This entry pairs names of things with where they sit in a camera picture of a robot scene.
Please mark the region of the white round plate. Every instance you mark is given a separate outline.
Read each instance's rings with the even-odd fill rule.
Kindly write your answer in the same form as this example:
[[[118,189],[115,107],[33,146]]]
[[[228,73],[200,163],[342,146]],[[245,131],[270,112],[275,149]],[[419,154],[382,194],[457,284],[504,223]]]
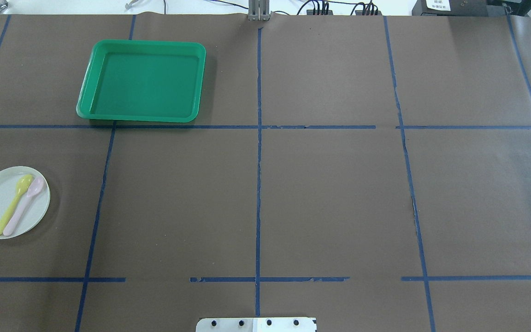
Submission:
[[[12,199],[17,193],[17,182],[22,176],[43,177],[36,169],[27,166],[13,166],[0,171],[0,219],[8,210]],[[19,217],[15,229],[11,233],[2,232],[0,239],[11,239],[32,230],[45,216],[51,200],[50,187],[46,179],[43,180],[42,191],[34,197],[23,194],[18,204],[27,203],[21,217]]]

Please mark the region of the green plastic tray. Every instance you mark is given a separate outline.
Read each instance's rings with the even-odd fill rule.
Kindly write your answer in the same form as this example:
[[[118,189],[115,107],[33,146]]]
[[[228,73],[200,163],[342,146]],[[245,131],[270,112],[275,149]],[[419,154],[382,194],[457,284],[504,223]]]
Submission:
[[[194,121],[206,58],[197,42],[101,40],[91,50],[76,113],[95,120]]]

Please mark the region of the black usb hub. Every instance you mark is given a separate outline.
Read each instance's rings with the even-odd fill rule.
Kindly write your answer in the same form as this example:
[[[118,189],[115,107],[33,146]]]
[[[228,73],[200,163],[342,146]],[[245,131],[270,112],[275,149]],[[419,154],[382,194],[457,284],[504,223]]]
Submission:
[[[357,3],[353,9],[350,15],[354,16],[381,16],[382,12],[379,10],[379,8],[374,4],[373,1],[369,1],[367,3],[359,2]]]
[[[333,11],[330,9],[330,2],[327,1],[316,2],[316,4],[313,5],[313,9],[307,9],[306,13],[310,16],[333,15]]]

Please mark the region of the pink plastic spoon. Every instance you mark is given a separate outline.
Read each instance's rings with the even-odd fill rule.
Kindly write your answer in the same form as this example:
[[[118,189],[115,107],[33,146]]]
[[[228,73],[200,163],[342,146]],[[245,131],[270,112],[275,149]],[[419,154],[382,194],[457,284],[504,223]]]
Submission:
[[[43,191],[45,187],[45,183],[46,181],[44,177],[42,176],[34,177],[27,193],[25,193],[22,196],[15,212],[13,213],[11,220],[9,221],[6,228],[4,229],[3,231],[4,236],[10,236],[13,234],[13,232],[17,228],[17,225],[19,224],[21,217],[23,216],[25,210],[27,209],[28,205],[38,194],[40,194],[40,192]]]

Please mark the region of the yellow plastic spoon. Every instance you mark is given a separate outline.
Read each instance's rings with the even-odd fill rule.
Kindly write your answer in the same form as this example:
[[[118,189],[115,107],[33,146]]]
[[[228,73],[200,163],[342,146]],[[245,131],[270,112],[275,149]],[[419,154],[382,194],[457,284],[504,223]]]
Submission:
[[[11,220],[13,213],[15,212],[19,201],[25,193],[27,193],[34,177],[31,174],[22,176],[15,185],[14,196],[6,208],[4,214],[0,218],[0,235],[3,235],[3,231]]]

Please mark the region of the aluminium profile post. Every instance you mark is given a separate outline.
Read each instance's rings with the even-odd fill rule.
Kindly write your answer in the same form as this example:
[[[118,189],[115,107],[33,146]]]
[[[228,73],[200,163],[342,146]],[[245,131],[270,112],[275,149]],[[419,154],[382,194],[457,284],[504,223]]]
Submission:
[[[271,19],[270,1],[269,0],[249,0],[248,2],[248,20],[249,21],[268,21]]]

